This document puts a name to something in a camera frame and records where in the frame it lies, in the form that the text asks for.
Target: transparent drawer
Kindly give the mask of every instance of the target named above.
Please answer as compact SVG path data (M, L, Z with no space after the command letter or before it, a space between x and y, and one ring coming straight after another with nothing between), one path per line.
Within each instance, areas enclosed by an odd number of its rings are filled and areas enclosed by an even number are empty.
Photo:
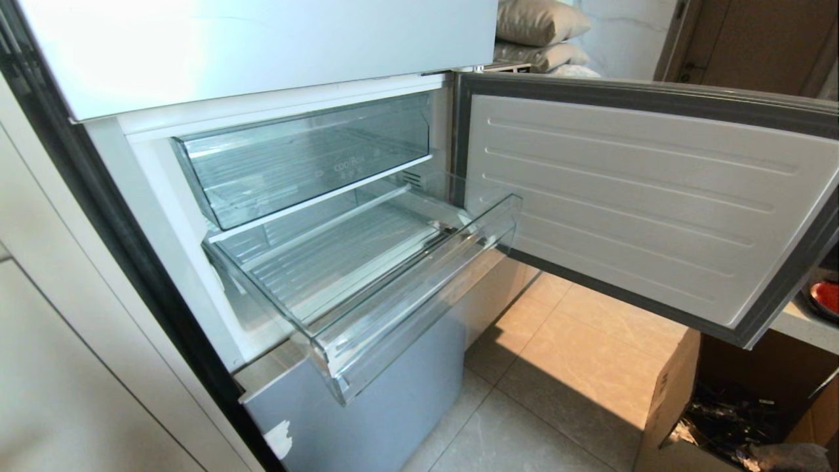
M204 215L221 229L429 154L428 92L173 138Z
M512 243L520 208L507 189L405 172L205 247L294 325L347 402L491 269L485 254Z

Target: floor tile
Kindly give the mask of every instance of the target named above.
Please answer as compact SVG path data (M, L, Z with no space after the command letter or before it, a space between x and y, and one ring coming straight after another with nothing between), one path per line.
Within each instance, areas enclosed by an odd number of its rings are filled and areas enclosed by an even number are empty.
M562 300L562 297L565 296L572 285L570 281L542 272L533 285L522 295L522 298L533 298L537 302L542 302L553 308Z
M623 472L663 364L557 307L498 389Z
M463 387L455 405L419 445L401 472L427 472L431 469L491 389L491 385L469 369L463 370Z
M687 327L577 284L557 306L604 333L666 361Z
M610 472L570 439L493 391L437 461L433 472Z
M550 312L551 306L522 296L467 350L466 367L495 384Z

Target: cardboard box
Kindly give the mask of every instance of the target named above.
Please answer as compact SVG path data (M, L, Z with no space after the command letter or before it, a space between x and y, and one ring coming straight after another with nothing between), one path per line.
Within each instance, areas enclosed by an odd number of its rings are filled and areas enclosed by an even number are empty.
M836 437L839 416L829 389L810 398L836 369L839 358L775 331L767 332L752 351L745 351L689 329L659 375L641 440L635 472L741 472L743 469L708 453L692 443L670 440L698 379L706 385L736 382L751 392L776 401L782 437L830 446ZM815 433L816 420L819 432ZM839 451L834 447L828 455Z

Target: white refrigerator door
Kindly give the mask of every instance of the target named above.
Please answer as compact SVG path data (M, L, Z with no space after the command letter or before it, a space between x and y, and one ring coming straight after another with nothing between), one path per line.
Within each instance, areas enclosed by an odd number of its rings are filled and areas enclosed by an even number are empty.
M21 0L76 120L492 62L495 0Z
M749 346L836 239L835 103L518 74L459 85L458 173L518 190L514 253L543 270Z

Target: black trim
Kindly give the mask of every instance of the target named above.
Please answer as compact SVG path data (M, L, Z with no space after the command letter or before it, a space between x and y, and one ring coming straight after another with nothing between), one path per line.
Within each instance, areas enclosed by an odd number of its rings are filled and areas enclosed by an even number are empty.
M455 78L455 134L452 172L466 178L472 96L516 97L667 113L694 118L782 129L839 139L839 107L833 102L759 92L731 92L681 84L559 79L527 74L458 73ZM789 258L736 328L724 328L696 315L607 284L588 275L516 249L510 257L538 269L657 313L731 344L750 347L795 294L807 271L818 264L839 239L839 197L836 188ZM462 201L464 195L457 194Z
M61 177L134 289L259 463L266 470L284 472L239 404L238 386L152 250L86 131L70 124L67 107L14 1L0 0L0 18L4 20L0 22L3 75Z

